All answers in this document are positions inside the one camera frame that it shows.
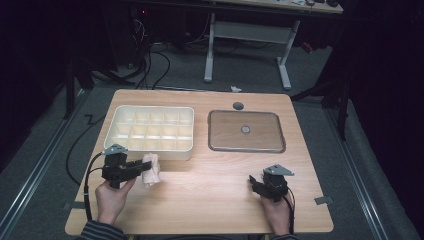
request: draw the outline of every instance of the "clear plastic lid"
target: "clear plastic lid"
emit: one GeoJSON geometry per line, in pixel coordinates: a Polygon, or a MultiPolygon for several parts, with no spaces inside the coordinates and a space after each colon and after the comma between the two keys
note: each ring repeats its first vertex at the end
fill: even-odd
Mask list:
{"type": "Polygon", "coordinates": [[[213,110],[208,124],[209,148],[215,151],[282,153],[286,149],[275,113],[213,110]]]}

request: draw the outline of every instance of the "desk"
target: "desk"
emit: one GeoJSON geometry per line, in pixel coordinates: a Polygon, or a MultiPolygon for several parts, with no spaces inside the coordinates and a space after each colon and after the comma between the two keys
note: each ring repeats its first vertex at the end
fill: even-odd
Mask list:
{"type": "MultiPolygon", "coordinates": [[[[323,193],[290,98],[282,94],[118,90],[110,104],[93,150],[101,152],[115,109],[120,105],[187,106],[194,109],[194,148],[187,161],[160,161],[161,183],[144,189],[140,180],[128,195],[116,225],[127,234],[269,233],[259,195],[248,176],[261,179],[262,169],[276,163],[290,169],[286,177],[296,198],[295,232],[333,229],[327,206],[314,199],[323,193]],[[274,112],[280,118],[287,149],[282,154],[218,152],[208,147],[207,117],[211,110],[274,112]]],[[[93,169],[103,166],[100,157],[93,169]]],[[[93,219],[97,216],[94,190],[103,182],[101,171],[90,175],[93,219]]],[[[83,187],[75,199],[83,202],[83,187]]],[[[86,222],[83,209],[72,209],[66,232],[80,234],[86,222]]]]}
{"type": "MultiPolygon", "coordinates": [[[[299,5],[292,3],[289,0],[275,1],[275,0],[214,0],[213,4],[218,3],[231,3],[241,5],[251,5],[257,7],[270,7],[281,8],[306,12],[321,12],[321,13],[337,13],[341,14],[343,8],[338,5],[337,7],[330,7],[326,3],[315,3],[313,6],[299,5]]],[[[299,27],[300,21],[296,20],[291,28],[287,27],[271,27],[259,26],[253,24],[234,23],[226,21],[215,21],[215,14],[212,13],[209,31],[209,48],[206,57],[205,67],[205,82],[212,81],[213,72],[213,58],[214,58],[214,39],[215,37],[233,38],[249,41],[262,41],[271,43],[285,44],[285,49],[282,56],[277,58],[277,65],[280,71],[281,81],[283,88],[286,90],[291,89],[290,79],[287,74],[286,61],[293,45],[294,38],[299,27]]]]}

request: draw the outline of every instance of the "rectangular tray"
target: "rectangular tray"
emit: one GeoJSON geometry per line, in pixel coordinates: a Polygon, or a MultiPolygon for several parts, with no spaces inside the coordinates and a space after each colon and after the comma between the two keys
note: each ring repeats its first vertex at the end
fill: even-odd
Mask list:
{"type": "Polygon", "coordinates": [[[119,106],[113,115],[104,147],[119,144],[128,156],[146,153],[159,160],[188,160],[193,149],[194,110],[189,107],[119,106]]]}
{"type": "Polygon", "coordinates": [[[278,115],[270,112],[213,110],[209,148],[215,151],[282,153],[286,142],[278,115]]]}

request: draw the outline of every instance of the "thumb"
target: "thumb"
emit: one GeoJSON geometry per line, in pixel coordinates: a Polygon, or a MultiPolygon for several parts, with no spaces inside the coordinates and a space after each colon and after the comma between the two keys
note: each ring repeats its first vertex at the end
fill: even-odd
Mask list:
{"type": "Polygon", "coordinates": [[[128,193],[128,192],[131,190],[131,188],[134,186],[136,179],[137,179],[137,178],[134,178],[134,179],[128,180],[128,181],[124,184],[124,186],[122,186],[121,190],[122,190],[122,191],[124,191],[124,192],[126,192],[126,193],[128,193]]]}

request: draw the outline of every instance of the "floor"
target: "floor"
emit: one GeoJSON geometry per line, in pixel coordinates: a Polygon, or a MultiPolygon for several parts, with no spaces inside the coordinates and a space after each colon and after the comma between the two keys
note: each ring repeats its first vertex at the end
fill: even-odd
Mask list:
{"type": "MultiPolygon", "coordinates": [[[[221,54],[216,54],[213,81],[204,83],[204,45],[180,50],[158,44],[152,48],[147,86],[150,89],[166,73],[157,89],[231,91],[231,86],[235,86],[242,92],[292,96],[315,84],[331,54],[331,48],[312,53],[293,48],[287,62],[293,88],[286,91],[273,56],[278,56],[280,50],[279,45],[253,43],[245,43],[243,47],[217,46],[216,51],[221,54]]],[[[119,74],[130,71],[122,68],[119,74]]],[[[143,74],[131,81],[138,83],[142,77],[143,74]]],[[[100,119],[114,91],[133,88],[110,81],[95,82],[92,91],[76,91],[77,109],[69,120],[63,119],[66,96],[61,91],[0,175],[5,183],[0,185],[0,216],[4,216],[0,239],[75,239],[64,230],[78,189],[66,165],[74,178],[82,179],[102,123],[88,124],[90,115],[92,122],[100,119]]],[[[298,236],[301,239],[420,239],[379,167],[353,104],[348,109],[347,141],[341,141],[335,131],[337,109],[322,109],[320,97],[308,97],[293,105],[324,195],[333,200],[328,207],[335,226],[330,233],[298,233],[298,236]]],[[[139,236],[140,239],[181,237],[184,236],[139,236]]]]}

